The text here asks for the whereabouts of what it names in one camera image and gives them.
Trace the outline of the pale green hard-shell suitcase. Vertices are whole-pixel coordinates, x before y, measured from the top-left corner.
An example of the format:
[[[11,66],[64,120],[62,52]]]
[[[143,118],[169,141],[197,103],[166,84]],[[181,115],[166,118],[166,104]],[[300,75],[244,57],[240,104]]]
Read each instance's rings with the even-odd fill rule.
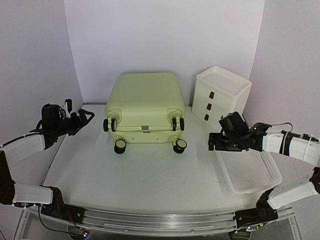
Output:
[[[103,130],[110,132],[114,152],[127,144],[171,143],[182,154],[187,142],[185,103],[178,78],[168,72],[126,73],[119,76],[105,107]]]

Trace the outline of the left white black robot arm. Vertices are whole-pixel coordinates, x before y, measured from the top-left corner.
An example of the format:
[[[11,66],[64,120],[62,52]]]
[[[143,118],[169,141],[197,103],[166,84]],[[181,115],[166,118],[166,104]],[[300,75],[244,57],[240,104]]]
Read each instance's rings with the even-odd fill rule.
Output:
[[[93,118],[93,112],[46,104],[36,128],[0,146],[0,203],[18,208],[41,207],[41,213],[73,224],[83,222],[85,209],[65,203],[54,186],[27,185],[14,181],[11,169],[28,157],[49,149],[59,137],[74,136]]]

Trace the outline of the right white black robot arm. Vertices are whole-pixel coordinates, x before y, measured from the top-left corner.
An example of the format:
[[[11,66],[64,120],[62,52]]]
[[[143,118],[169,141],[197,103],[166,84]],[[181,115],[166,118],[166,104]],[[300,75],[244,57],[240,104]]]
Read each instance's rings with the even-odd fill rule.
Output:
[[[252,228],[278,218],[278,209],[301,199],[320,193],[320,141],[308,134],[276,130],[267,123],[255,123],[252,127],[224,126],[220,132],[212,132],[208,138],[209,151],[277,153],[310,164],[313,169],[285,186],[266,190],[254,208],[237,210],[234,220],[237,229]]]

